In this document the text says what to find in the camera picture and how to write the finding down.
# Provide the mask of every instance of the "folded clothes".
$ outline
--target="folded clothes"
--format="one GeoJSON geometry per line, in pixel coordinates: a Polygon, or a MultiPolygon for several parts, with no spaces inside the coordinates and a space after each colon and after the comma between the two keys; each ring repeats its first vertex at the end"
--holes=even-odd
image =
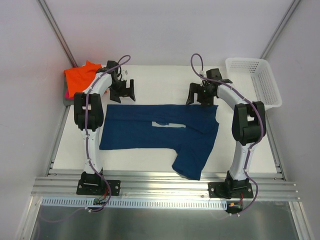
{"type": "Polygon", "coordinates": [[[109,104],[100,149],[174,149],[172,168],[200,180],[218,133],[217,107],[109,104]]]}
{"type": "Polygon", "coordinates": [[[84,66],[64,70],[69,94],[68,98],[73,98],[75,93],[81,93],[87,89],[95,79],[96,71],[100,68],[102,68],[101,64],[86,61],[84,66]]]}

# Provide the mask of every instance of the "plastic basket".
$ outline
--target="plastic basket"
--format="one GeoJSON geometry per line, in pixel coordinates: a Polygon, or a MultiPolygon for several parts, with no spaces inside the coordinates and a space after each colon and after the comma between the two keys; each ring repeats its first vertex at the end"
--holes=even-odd
{"type": "Polygon", "coordinates": [[[232,57],[225,60],[227,77],[250,101],[262,101],[265,109],[282,105],[279,89],[269,63],[259,58],[232,57]]]}

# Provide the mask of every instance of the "blue t-shirt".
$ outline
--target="blue t-shirt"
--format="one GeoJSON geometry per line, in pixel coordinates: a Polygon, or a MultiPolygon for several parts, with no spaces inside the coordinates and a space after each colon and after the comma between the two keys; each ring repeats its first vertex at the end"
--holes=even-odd
{"type": "Polygon", "coordinates": [[[100,149],[174,149],[172,168],[200,180],[218,133],[217,107],[108,105],[100,149]]]}

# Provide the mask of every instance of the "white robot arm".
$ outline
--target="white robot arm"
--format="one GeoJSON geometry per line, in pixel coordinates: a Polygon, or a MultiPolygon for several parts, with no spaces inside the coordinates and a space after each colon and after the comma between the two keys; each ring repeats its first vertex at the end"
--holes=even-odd
{"type": "Polygon", "coordinates": [[[130,87],[127,88],[127,81],[118,79],[122,78],[119,69],[117,62],[108,61],[106,67],[98,69],[90,86],[74,95],[74,122],[81,131],[85,149],[84,169],[76,191],[78,195],[103,195],[106,189],[106,181],[101,178],[103,164],[99,156],[100,128],[104,122],[101,96],[110,88],[110,100],[118,103],[121,103],[120,97],[136,100],[134,80],[130,80],[130,87]]]}
{"type": "Polygon", "coordinates": [[[197,94],[197,101],[202,106],[212,106],[214,97],[224,100],[231,109],[233,109],[232,135],[236,140],[235,151],[232,165],[227,172],[223,183],[210,182],[210,197],[219,198],[241,198],[245,193],[245,198],[253,198],[251,184],[248,174],[253,151],[256,143],[261,138],[261,126],[259,118],[263,125],[263,136],[266,134],[265,107],[261,101],[253,102],[258,115],[248,101],[242,99],[232,88],[232,82],[229,79],[222,79],[218,68],[210,69],[206,72],[206,77],[201,76],[202,84],[191,83],[189,95],[186,104],[192,104],[194,94],[197,94]]]}

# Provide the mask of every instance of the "gray cloth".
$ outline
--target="gray cloth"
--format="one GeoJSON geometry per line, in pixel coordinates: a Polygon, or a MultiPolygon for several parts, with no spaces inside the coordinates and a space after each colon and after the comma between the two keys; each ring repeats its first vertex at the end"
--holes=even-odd
{"type": "Polygon", "coordinates": [[[66,107],[74,104],[73,100],[65,98],[65,94],[66,94],[67,90],[68,90],[67,80],[66,80],[66,77],[64,77],[64,80],[63,80],[63,96],[62,96],[62,98],[63,98],[63,104],[66,107]]]}

